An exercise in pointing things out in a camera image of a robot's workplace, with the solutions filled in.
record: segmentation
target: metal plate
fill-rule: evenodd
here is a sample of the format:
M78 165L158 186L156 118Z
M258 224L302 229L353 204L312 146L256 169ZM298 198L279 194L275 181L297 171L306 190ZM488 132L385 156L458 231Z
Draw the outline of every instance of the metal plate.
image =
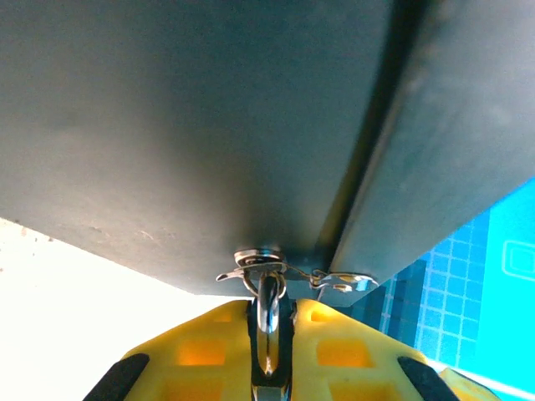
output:
M7 2L0 216L199 293L314 265L390 2Z
M530 1L434 3L333 272L383 282L535 174L534 21Z

